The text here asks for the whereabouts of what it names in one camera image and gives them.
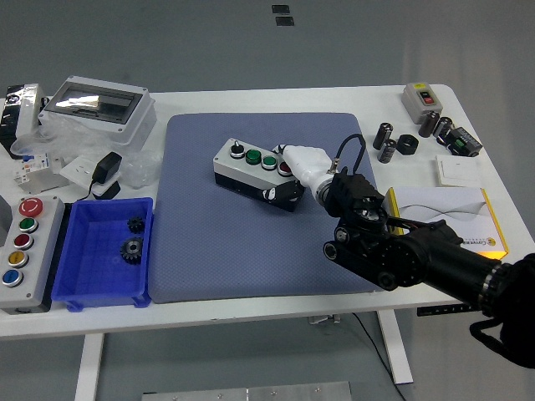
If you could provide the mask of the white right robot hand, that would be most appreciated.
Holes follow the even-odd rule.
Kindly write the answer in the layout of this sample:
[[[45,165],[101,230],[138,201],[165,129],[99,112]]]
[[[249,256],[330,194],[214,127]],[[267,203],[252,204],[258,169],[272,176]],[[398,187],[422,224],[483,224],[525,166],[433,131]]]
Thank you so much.
[[[273,205],[280,205],[283,201],[299,198],[304,190],[309,188],[313,198],[324,206],[329,187],[337,172],[337,163],[329,158],[325,150],[307,146],[278,145],[273,151],[282,157],[294,178],[288,183],[262,190],[262,198]]]

